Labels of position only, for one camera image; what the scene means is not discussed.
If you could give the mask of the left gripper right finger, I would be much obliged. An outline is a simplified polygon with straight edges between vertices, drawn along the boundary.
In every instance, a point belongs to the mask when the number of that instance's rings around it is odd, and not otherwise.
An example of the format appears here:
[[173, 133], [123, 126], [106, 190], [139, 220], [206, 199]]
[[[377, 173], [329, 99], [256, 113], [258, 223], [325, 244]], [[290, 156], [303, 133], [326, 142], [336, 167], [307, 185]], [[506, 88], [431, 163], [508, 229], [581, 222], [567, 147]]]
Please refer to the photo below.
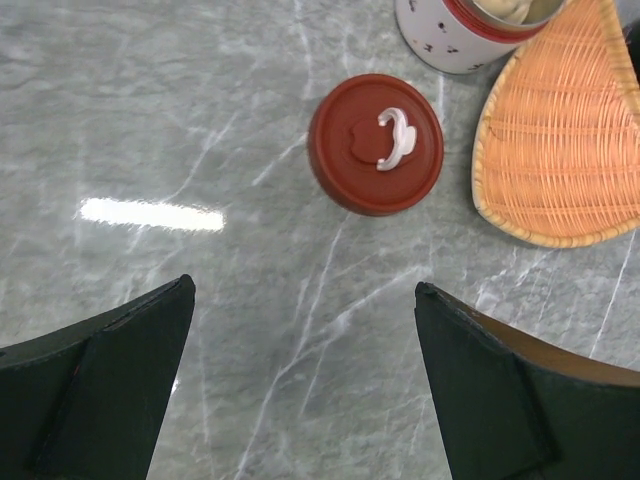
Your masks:
[[638, 478], [638, 372], [546, 343], [431, 283], [415, 299], [453, 478]]

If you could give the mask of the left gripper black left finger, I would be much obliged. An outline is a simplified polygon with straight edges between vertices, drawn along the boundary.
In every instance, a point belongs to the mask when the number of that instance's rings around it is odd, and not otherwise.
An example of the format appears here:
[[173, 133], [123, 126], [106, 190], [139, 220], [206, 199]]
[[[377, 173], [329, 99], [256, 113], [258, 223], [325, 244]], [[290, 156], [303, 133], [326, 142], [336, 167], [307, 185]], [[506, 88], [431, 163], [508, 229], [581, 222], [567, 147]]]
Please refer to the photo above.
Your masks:
[[2, 478], [146, 478], [194, 306], [182, 275], [2, 348]]

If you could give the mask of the brown round lid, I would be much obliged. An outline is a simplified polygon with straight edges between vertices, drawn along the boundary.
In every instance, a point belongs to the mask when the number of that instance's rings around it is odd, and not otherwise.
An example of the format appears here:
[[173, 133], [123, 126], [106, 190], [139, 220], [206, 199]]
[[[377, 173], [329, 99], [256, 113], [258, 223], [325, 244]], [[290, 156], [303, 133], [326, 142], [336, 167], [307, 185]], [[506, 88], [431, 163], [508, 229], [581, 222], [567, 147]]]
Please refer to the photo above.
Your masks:
[[309, 128], [310, 165], [336, 203], [386, 216], [420, 202], [444, 159], [436, 113], [396, 77], [363, 74], [340, 83], [320, 103]]

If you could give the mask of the beige bun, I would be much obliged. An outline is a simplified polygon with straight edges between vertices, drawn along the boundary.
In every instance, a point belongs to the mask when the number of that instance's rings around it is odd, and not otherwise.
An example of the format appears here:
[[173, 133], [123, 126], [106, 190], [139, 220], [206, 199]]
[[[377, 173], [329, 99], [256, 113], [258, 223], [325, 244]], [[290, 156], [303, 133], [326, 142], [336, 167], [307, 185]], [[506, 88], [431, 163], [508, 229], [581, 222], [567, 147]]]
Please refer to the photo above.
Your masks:
[[550, 18], [561, 0], [476, 0], [474, 4], [490, 16], [513, 25], [536, 24]]

